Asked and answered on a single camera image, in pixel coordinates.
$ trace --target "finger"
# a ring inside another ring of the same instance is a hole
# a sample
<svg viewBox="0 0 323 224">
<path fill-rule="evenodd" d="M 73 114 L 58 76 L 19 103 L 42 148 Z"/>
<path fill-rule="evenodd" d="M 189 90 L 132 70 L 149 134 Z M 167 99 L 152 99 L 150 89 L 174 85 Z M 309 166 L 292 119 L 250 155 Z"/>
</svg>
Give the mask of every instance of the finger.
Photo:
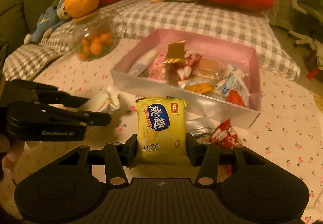
<svg viewBox="0 0 323 224">
<path fill-rule="evenodd" d="M 34 148 L 39 145 L 38 141 L 26 141 L 26 144 L 29 148 Z"/>
<path fill-rule="evenodd" d="M 0 134 L 0 153 L 7 152 L 10 148 L 9 140 Z"/>
<path fill-rule="evenodd" d="M 10 161 L 16 162 L 24 152 L 24 147 L 25 147 L 25 141 L 15 139 L 10 145 L 10 149 L 8 150 L 6 157 Z"/>
<path fill-rule="evenodd" d="M 2 161 L 1 161 L 1 164 L 2 164 L 3 172 L 7 176 L 13 178 L 13 176 L 14 176 L 14 168 L 15 168 L 15 166 L 17 164 L 17 161 L 12 162 L 12 161 L 9 160 L 9 158 L 7 156 L 4 156 Z"/>
</svg>

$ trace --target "blue label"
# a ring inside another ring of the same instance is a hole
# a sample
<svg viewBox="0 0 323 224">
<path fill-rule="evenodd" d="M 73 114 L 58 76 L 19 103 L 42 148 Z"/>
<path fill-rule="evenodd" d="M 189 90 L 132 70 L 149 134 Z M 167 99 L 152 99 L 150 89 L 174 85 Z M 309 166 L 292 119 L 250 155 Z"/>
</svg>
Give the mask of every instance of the blue label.
<svg viewBox="0 0 323 224">
<path fill-rule="evenodd" d="M 162 104 L 153 104 L 146 109 L 146 119 L 149 127 L 155 131 L 169 128 L 170 121 L 165 107 Z"/>
</svg>

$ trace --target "large orange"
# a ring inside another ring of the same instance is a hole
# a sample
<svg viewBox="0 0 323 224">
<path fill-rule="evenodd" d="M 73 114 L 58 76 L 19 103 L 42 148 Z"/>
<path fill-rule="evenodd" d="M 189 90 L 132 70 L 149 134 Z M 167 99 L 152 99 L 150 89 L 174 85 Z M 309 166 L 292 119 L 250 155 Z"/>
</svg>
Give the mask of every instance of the large orange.
<svg viewBox="0 0 323 224">
<path fill-rule="evenodd" d="M 73 18 L 80 18 L 93 12 L 99 0 L 65 0 L 65 10 Z"/>
</svg>

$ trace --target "blue stuffed animal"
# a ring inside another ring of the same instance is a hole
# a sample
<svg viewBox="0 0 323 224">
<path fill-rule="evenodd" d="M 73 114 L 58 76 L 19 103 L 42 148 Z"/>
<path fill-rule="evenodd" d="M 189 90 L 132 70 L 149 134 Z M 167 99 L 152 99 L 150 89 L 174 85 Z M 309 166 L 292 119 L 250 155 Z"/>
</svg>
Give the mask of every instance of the blue stuffed animal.
<svg viewBox="0 0 323 224">
<path fill-rule="evenodd" d="M 43 38 L 47 39 L 53 31 L 70 19 L 71 17 L 65 11 L 64 0 L 59 1 L 57 6 L 51 5 L 46 13 L 39 17 L 36 31 L 26 35 L 24 44 L 40 43 Z"/>
</svg>

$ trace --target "yellow snack package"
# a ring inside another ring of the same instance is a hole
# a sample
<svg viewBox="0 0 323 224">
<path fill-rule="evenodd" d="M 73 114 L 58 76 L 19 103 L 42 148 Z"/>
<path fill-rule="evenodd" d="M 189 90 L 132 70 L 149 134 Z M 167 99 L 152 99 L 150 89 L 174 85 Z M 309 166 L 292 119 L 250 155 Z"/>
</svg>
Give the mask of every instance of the yellow snack package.
<svg viewBox="0 0 323 224">
<path fill-rule="evenodd" d="M 144 97 L 136 101 L 137 159 L 143 164 L 186 164 L 186 129 L 182 99 Z"/>
</svg>

